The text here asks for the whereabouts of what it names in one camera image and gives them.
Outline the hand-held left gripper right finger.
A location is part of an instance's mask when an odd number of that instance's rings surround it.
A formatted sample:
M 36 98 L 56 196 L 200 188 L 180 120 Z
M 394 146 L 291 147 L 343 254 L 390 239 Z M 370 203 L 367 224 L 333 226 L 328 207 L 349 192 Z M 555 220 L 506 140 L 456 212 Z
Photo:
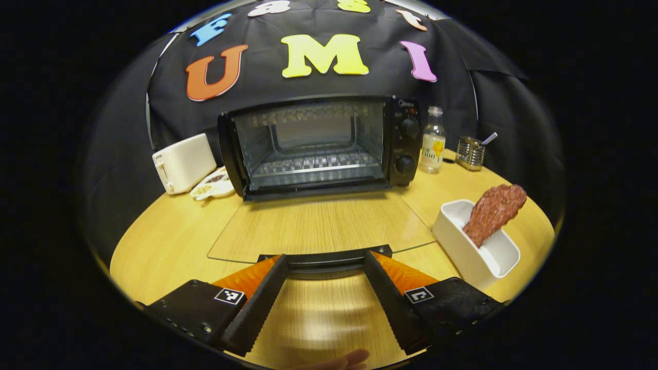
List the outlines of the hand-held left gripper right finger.
M 363 269 L 407 355 L 451 342 L 507 307 L 459 277 L 438 280 L 376 251 Z

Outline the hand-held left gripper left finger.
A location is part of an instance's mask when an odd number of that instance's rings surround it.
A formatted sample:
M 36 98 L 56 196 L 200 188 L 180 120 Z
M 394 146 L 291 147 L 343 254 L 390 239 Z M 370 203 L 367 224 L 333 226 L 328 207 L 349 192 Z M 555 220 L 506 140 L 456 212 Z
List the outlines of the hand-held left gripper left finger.
M 252 351 L 288 276 L 288 257 L 275 255 L 215 283 L 192 279 L 146 305 L 164 325 L 197 341 L 245 356 Z

